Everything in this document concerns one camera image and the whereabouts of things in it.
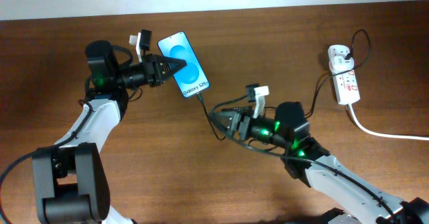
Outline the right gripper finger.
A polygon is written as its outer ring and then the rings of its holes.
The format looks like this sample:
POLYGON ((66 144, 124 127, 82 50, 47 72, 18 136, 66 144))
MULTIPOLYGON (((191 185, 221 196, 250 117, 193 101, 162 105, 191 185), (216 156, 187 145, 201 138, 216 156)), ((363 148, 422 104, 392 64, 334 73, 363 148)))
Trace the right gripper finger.
POLYGON ((242 107, 229 107, 221 109, 222 112, 235 112, 235 113, 250 113, 252 111, 252 106, 242 106, 242 107))
POLYGON ((238 131, 242 114, 236 111, 219 111, 210 114, 214 125, 224 134, 233 137, 238 131))

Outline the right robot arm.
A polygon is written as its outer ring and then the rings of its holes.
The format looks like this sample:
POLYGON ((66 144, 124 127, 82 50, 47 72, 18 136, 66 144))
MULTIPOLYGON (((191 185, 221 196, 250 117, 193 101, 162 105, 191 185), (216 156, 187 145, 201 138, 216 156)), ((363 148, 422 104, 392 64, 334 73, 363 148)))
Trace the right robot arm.
POLYGON ((416 197, 407 202, 363 180, 323 148, 309 132, 299 102, 284 102, 267 118, 251 106, 229 108, 220 103, 209 116, 227 138, 245 148, 253 138, 284 150, 278 157, 294 179, 336 201, 344 212, 333 223, 427 223, 428 202, 416 197))

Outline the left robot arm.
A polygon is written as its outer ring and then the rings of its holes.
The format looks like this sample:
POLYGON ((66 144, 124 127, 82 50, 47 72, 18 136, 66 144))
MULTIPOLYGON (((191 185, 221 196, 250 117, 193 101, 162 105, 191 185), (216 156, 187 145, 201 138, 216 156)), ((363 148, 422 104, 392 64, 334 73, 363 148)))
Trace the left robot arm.
POLYGON ((120 123, 130 100, 128 90, 158 87, 186 61, 148 54, 137 64, 119 64, 116 46, 106 40, 85 49, 93 87, 85 88, 82 113, 53 146, 32 158, 37 216, 41 223, 134 223, 111 206, 100 152, 120 123))

